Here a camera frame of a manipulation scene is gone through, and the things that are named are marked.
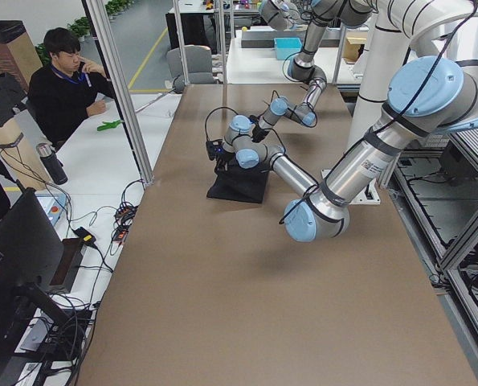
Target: trash can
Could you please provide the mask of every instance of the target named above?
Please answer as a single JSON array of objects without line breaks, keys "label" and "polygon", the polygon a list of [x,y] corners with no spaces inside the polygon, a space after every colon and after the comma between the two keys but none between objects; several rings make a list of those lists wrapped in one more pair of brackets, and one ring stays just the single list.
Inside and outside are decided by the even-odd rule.
[{"label": "trash can", "polygon": [[41,67],[22,21],[0,20],[0,73],[9,72],[28,91],[31,74]]}]

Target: black bottle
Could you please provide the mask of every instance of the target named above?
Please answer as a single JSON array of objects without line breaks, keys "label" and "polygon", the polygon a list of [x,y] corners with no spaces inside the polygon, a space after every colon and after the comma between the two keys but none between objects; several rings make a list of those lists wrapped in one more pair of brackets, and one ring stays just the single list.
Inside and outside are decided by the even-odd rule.
[{"label": "black bottle", "polygon": [[39,153],[40,160],[46,167],[46,170],[51,176],[51,179],[53,179],[53,182],[57,185],[62,185],[63,183],[66,183],[67,176],[65,175],[65,172],[62,168],[62,164],[56,157],[56,153],[53,151],[51,146],[47,143],[39,143],[36,149]]}]

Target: brown table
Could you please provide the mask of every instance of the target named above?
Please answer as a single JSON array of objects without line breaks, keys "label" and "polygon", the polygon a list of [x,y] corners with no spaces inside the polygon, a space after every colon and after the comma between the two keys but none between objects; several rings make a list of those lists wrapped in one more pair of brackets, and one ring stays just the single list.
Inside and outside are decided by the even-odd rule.
[{"label": "brown table", "polygon": [[[206,199],[203,122],[261,113],[298,85],[190,86],[98,316],[79,385],[451,386],[476,379],[387,194],[350,208],[345,235],[311,244],[278,225],[296,195],[274,174],[264,204]],[[349,114],[329,87],[310,130],[282,120],[314,176],[344,150]],[[227,127],[216,113],[211,138]],[[275,142],[271,134],[268,138]]]}]

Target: green clip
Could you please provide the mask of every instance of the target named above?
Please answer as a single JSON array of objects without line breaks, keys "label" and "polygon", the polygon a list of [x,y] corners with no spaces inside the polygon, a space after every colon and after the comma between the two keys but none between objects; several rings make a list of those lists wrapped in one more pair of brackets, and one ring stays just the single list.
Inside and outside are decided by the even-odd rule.
[{"label": "green clip", "polygon": [[98,126],[97,131],[103,131],[106,129],[115,129],[120,124],[121,124],[120,119],[114,122],[103,122],[103,125]]}]

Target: yellow floor line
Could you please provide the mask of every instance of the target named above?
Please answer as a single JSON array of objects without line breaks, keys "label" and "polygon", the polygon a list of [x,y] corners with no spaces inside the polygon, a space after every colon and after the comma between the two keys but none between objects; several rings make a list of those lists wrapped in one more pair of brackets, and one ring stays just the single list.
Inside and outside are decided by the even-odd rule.
[{"label": "yellow floor line", "polygon": [[167,28],[161,33],[160,37],[157,39],[157,41],[155,42],[155,44],[154,44],[154,45],[151,47],[151,49],[149,50],[148,55],[144,58],[144,60],[142,60],[141,65],[140,65],[139,68],[137,69],[137,72],[135,72],[135,75],[134,75],[133,78],[129,81],[128,89],[130,89],[131,87],[133,87],[133,85],[135,84],[135,81],[137,80],[137,78],[138,78],[139,75],[141,74],[141,72],[142,72],[142,70],[144,69],[145,65],[148,63],[149,58],[150,58],[151,55],[154,53],[155,49],[157,48],[157,45],[160,43],[160,41],[163,39],[163,37],[165,36],[166,33],[167,33]]},{"label": "yellow floor line", "polygon": [[134,89],[134,90],[129,90],[129,91],[132,94],[134,94],[134,93],[140,94],[140,93],[151,93],[151,92],[168,92],[169,89],[167,89],[167,88],[147,88],[147,89],[144,89],[144,90]]}]

